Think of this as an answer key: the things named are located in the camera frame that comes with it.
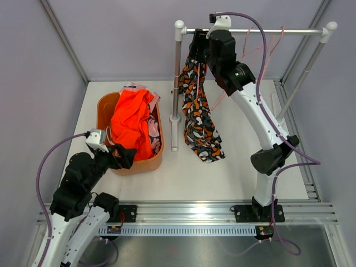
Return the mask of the pink navy patterned shorts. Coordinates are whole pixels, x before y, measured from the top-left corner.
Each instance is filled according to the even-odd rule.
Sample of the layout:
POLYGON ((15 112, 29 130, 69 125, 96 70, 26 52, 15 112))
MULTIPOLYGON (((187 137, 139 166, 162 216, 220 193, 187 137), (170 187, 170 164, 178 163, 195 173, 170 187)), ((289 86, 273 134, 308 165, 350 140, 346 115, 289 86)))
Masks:
POLYGON ((133 82, 125 84, 125 86, 123 86, 123 88, 119 91, 119 94, 122 94, 124 90, 131 91, 131 92, 146 90, 149 91, 149 93, 154 96, 153 100, 151 100, 151 102, 149 103, 150 116, 148 117, 146 122, 148 124, 148 131, 149 131, 149 138, 150 138, 152 152, 154 155, 157 155, 161 148, 161 134, 159 130, 159 123, 157 119, 154 117, 153 112, 154 112, 154 108, 159 103, 161 97, 155 91, 150 90, 148 87, 144 85, 138 85, 133 82))

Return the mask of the black orange patterned shorts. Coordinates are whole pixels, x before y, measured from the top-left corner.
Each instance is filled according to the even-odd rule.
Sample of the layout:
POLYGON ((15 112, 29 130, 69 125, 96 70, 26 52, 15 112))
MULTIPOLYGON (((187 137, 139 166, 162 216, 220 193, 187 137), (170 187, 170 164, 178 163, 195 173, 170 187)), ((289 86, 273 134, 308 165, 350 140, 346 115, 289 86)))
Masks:
POLYGON ((211 118, 209 103, 204 91, 207 65, 201 63, 199 96, 196 98, 198 62, 187 56, 179 76, 179 93, 183 95, 182 114, 185 118, 184 141, 205 163, 225 158, 222 139, 211 118))

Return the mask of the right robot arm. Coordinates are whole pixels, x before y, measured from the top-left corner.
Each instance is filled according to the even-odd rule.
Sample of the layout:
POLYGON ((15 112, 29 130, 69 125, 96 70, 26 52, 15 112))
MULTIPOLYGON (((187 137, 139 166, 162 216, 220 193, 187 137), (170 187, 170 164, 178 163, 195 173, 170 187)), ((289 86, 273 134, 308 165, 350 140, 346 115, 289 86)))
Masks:
POLYGON ((256 191, 250 205, 234 206, 236 221, 270 223, 281 211, 273 189, 274 176, 300 141, 297 136, 289 135, 273 117, 256 91, 252 71, 237 61, 235 45, 235 38, 228 30, 208 33, 196 29, 190 52, 207 64, 217 85, 241 108, 260 142, 261 149, 250 157, 257 171, 256 191))

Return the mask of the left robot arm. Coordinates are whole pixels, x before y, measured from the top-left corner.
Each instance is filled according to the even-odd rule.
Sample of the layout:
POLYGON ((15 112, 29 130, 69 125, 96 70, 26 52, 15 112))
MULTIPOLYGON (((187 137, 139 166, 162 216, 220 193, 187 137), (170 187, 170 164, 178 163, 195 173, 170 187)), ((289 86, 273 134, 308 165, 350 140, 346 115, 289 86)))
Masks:
POLYGON ((92 189, 108 169, 130 169, 135 149, 120 144, 92 150, 93 156, 80 152, 70 158, 59 188, 53 194, 50 208, 44 209, 47 220, 46 237, 33 266, 77 266, 80 258, 99 229, 106 223, 136 221, 135 205, 120 206, 118 198, 92 189))

